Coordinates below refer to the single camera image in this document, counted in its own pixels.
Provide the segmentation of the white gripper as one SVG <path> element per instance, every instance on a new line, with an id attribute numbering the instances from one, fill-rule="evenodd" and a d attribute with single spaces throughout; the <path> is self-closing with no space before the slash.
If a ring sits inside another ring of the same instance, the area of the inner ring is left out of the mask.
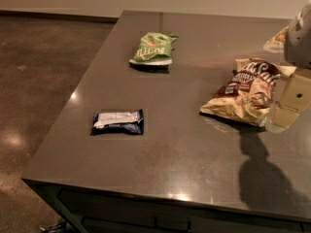
<path id="1" fill-rule="evenodd" d="M 311 0 L 291 21 L 286 33 L 285 59 L 300 69 L 291 74 L 271 107 L 265 128 L 281 133 L 311 104 Z"/>

